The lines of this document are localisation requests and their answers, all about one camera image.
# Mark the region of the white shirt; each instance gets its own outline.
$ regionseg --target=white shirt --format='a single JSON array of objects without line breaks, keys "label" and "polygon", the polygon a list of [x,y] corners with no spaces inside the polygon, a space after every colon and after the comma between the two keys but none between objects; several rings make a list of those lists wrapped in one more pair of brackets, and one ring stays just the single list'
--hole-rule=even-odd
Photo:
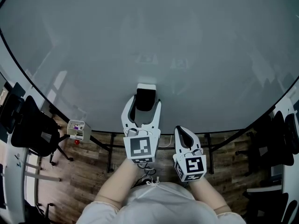
[{"label": "white shirt", "polygon": [[185,188],[170,182],[131,189],[118,210],[104,202],[87,205],[77,224],[246,224],[236,213],[216,215]]}]

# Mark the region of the sleeve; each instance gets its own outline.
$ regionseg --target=sleeve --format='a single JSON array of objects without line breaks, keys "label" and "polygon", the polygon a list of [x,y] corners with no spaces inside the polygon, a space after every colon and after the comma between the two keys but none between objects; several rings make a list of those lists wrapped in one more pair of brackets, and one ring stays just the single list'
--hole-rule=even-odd
[{"label": "sleeve", "polygon": [[118,213],[118,208],[104,202],[92,202],[87,205],[77,224],[108,224]]},{"label": "sleeve", "polygon": [[217,215],[219,224],[246,224],[244,219],[236,213],[225,212]]}]

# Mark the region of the wooden floor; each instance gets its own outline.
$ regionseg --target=wooden floor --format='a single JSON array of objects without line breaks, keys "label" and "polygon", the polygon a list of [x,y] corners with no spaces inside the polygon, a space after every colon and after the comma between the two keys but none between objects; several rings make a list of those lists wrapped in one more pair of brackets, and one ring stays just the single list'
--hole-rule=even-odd
[{"label": "wooden floor", "polygon": [[[57,123],[66,132],[66,123],[55,117]],[[227,139],[234,132],[211,134],[212,144],[217,144]],[[111,134],[93,133],[95,138],[102,143],[109,143]],[[115,145],[123,145],[124,135],[118,134],[114,139]],[[203,135],[199,135],[201,145],[207,145]],[[161,136],[160,146],[166,146],[170,142],[170,136]],[[244,155],[235,156],[237,150],[247,150],[250,138],[245,135],[239,137],[223,148],[213,153],[214,174],[206,174],[206,179],[224,196],[232,211],[244,214],[248,200],[242,195],[246,188],[258,187],[261,180],[267,177],[266,171],[259,171],[245,177],[248,171],[248,158]],[[52,167],[49,164],[49,157],[42,159],[40,172],[42,175],[60,177],[61,182],[50,182],[39,180],[38,202],[46,206],[47,203],[54,203],[50,207],[50,219],[59,223],[76,223],[84,207],[92,202],[101,188],[102,184],[112,174],[107,174],[107,151],[94,143],[80,143],[75,145],[74,141],[67,139],[60,143],[61,148],[74,161],[67,161],[58,151],[55,152],[53,161],[57,163]],[[182,185],[178,175],[172,166],[174,150],[158,150],[157,160],[152,165],[161,182],[174,182]],[[209,170],[209,153],[204,149],[207,158],[207,170]],[[113,148],[111,167],[116,170],[126,158],[124,148]]]}]

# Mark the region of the person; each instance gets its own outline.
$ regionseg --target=person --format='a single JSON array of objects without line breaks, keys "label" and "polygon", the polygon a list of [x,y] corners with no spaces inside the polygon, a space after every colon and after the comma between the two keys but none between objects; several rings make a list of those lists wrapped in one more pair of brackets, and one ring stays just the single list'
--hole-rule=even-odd
[{"label": "person", "polygon": [[192,194],[174,183],[133,186],[138,166],[125,159],[103,184],[77,224],[245,224],[202,177],[190,182]]}]

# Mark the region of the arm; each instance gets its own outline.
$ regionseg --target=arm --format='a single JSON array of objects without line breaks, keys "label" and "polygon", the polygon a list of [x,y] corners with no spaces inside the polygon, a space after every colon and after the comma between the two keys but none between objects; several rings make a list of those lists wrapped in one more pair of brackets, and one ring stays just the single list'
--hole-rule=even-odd
[{"label": "arm", "polygon": [[116,172],[103,184],[95,201],[109,203],[120,209],[138,174],[138,167],[125,159]]},{"label": "arm", "polygon": [[190,182],[190,187],[195,200],[206,203],[216,214],[231,212],[224,198],[204,177],[198,181]]}]

